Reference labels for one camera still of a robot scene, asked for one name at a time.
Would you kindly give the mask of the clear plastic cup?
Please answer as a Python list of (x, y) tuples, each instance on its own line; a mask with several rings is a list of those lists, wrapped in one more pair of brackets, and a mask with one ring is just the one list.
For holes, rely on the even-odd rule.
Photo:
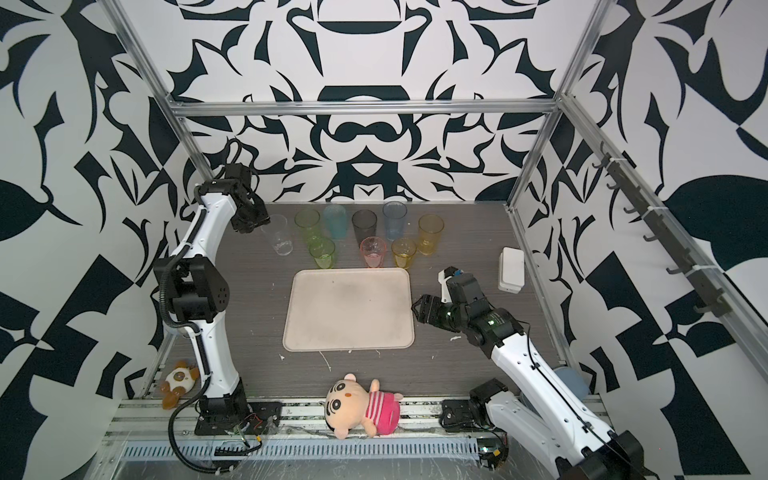
[(269, 222), (260, 229), (277, 255), (288, 256), (293, 252), (293, 241), (285, 216), (271, 214)]

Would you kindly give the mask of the tall green plastic cup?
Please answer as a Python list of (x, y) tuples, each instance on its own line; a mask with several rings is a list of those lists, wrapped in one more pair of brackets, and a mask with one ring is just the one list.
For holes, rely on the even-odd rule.
[(294, 224), (306, 244), (310, 244), (316, 238), (323, 236), (321, 215), (316, 209), (305, 208), (297, 212), (294, 216)]

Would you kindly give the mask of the beige plastic tray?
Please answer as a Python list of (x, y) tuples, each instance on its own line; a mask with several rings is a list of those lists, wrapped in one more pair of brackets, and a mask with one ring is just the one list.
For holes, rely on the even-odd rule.
[(283, 334), (290, 352), (407, 349), (415, 340), (409, 273), (401, 268), (302, 270)]

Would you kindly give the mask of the dark grey plastic cup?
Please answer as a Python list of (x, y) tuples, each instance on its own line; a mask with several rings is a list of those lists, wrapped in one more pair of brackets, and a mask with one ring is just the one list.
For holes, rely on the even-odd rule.
[(376, 236), (378, 217), (374, 211), (358, 210), (352, 215), (351, 221), (358, 245), (361, 245), (365, 239)]

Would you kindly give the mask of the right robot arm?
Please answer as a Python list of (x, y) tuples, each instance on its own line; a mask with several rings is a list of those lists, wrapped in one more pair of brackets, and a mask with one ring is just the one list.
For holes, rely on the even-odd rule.
[(522, 400), (488, 381), (476, 405), (492, 426), (524, 447), (557, 479), (644, 479), (644, 450), (592, 412), (541, 358), (522, 322), (494, 307), (470, 273), (449, 267), (441, 293), (412, 306), (415, 319), (463, 334), (520, 389)]

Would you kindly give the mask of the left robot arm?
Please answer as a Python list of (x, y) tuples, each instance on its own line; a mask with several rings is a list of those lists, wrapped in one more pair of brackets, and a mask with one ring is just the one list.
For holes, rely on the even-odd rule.
[(228, 228), (247, 234), (270, 222), (251, 176), (248, 167), (235, 163), (225, 167), (221, 178), (196, 186), (192, 223), (178, 247), (153, 265), (162, 322), (185, 332), (195, 352), (201, 375), (197, 405), (203, 417), (243, 418), (249, 411), (226, 336), (231, 295), (216, 255)]

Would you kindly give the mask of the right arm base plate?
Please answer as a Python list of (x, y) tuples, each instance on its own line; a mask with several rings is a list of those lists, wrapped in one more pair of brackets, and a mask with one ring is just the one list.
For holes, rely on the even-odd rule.
[(441, 402), (440, 426), (449, 432), (484, 429), (488, 426), (485, 407), (476, 399), (448, 399)]

